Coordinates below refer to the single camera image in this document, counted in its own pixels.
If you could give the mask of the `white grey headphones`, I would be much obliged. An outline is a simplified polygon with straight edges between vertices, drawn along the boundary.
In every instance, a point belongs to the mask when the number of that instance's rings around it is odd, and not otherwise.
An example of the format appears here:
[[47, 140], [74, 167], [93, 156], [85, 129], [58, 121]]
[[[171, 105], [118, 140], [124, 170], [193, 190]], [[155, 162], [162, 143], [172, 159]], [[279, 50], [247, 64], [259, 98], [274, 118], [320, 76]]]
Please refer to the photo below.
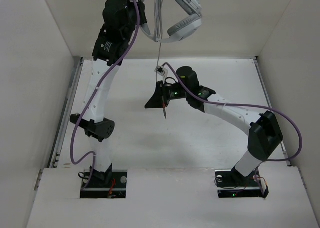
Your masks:
[[203, 24], [202, 5], [200, 0], [173, 0], [177, 7], [181, 8], [185, 14], [174, 11], [169, 19], [171, 24], [164, 37], [164, 17], [163, 11], [169, 14], [169, 9], [165, 8], [164, 0], [154, 0], [153, 17], [154, 30], [151, 30], [148, 22], [140, 25], [142, 32], [155, 43], [168, 44], [175, 43], [193, 35]]

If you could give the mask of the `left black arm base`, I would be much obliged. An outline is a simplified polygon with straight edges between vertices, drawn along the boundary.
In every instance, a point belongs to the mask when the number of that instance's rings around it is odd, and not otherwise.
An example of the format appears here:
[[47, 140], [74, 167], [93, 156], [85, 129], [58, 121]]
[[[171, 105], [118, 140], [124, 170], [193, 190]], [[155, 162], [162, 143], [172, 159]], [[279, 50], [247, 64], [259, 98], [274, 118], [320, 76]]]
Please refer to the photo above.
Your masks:
[[127, 170], [113, 170], [110, 181], [106, 184], [103, 181], [92, 177], [88, 182], [90, 172], [79, 172], [82, 179], [80, 198], [81, 199], [125, 199], [127, 195]]

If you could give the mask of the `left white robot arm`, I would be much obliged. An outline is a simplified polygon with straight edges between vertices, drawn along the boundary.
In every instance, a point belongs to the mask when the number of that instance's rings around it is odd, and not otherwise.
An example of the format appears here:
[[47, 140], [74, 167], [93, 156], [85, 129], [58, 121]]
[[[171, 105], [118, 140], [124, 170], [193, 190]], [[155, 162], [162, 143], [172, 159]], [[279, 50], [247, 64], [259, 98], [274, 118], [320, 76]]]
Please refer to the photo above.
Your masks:
[[75, 129], [82, 128], [88, 137], [93, 162], [81, 178], [87, 184], [107, 186], [112, 180], [112, 162], [106, 140], [115, 129], [115, 122], [105, 118], [105, 106], [112, 82], [138, 36], [139, 26], [147, 19], [142, 0], [107, 0], [102, 12], [104, 23], [92, 52], [92, 71], [82, 112], [72, 114]]

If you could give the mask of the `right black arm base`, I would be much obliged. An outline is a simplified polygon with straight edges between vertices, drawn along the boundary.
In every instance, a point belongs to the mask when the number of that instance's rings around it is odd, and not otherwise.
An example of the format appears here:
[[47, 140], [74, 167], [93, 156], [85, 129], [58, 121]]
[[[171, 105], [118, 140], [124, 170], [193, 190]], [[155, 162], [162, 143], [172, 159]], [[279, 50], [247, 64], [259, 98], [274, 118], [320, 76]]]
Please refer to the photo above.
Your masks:
[[248, 177], [236, 181], [231, 169], [218, 169], [215, 171], [214, 184], [220, 199], [266, 199], [270, 192], [266, 179], [260, 176], [259, 171], [252, 171]]

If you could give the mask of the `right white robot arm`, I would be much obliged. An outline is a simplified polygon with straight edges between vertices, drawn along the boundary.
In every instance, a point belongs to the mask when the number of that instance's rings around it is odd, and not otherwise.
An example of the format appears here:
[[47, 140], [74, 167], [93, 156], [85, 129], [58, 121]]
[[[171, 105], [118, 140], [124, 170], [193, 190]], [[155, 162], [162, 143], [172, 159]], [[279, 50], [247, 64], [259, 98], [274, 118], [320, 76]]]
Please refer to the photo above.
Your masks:
[[247, 151], [230, 172], [235, 186], [244, 185], [254, 169], [267, 161], [283, 141], [276, 116], [270, 111], [258, 113], [227, 105], [223, 97], [200, 84], [197, 73], [189, 66], [180, 67], [176, 74], [180, 79], [176, 83], [156, 83], [145, 109], [165, 109], [170, 101], [185, 99], [192, 108], [218, 117], [244, 132], [248, 136]]

